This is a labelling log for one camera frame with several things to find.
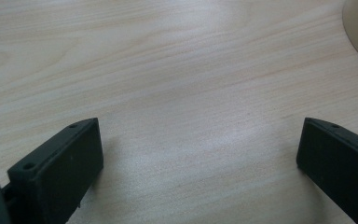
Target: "light wood surface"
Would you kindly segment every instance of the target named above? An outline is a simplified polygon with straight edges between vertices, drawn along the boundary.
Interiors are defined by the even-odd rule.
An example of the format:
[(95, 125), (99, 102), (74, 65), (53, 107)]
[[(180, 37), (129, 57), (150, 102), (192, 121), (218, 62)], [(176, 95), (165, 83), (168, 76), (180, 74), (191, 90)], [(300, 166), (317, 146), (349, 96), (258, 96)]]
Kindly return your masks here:
[(86, 223), (353, 223), (296, 168), (303, 120), (358, 133), (343, 0), (0, 1), (0, 185), (98, 117)]

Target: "wood grain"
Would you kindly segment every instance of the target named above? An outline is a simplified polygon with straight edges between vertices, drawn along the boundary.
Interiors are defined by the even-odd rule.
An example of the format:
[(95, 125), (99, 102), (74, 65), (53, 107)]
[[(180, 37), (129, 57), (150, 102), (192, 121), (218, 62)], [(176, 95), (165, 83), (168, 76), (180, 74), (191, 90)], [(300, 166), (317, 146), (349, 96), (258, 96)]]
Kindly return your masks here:
[(69, 223), (352, 223), (295, 161), (305, 117), (358, 133), (343, 3), (0, 1), (0, 185), (98, 117)]

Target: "wooden table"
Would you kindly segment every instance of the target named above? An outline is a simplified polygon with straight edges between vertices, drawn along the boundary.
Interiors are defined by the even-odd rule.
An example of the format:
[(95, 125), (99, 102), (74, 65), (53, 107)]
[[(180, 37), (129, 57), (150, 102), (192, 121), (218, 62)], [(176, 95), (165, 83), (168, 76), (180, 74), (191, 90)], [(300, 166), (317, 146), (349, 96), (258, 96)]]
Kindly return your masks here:
[(69, 223), (353, 223), (295, 160), (305, 117), (358, 133), (343, 3), (0, 1), (0, 185), (98, 117)]

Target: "black bracket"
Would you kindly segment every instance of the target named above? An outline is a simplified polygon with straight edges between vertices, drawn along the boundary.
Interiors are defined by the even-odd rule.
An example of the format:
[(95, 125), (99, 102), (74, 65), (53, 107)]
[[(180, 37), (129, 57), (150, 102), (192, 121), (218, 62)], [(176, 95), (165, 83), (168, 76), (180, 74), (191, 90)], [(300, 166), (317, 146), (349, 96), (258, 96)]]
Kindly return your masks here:
[(0, 224), (63, 224), (103, 169), (98, 119), (71, 124), (8, 169)]
[(334, 123), (305, 119), (297, 165), (358, 223), (358, 135)]

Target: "mounting hole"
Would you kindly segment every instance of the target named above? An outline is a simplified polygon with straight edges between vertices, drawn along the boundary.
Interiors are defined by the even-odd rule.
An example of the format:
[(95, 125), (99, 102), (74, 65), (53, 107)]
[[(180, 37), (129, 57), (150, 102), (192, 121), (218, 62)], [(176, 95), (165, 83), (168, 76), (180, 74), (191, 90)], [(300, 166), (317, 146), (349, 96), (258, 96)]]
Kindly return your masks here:
[(31, 163), (31, 162), (25, 164), (25, 165), (22, 167), (22, 169), (24, 169), (24, 170), (31, 170), (32, 168), (34, 168), (34, 164)]

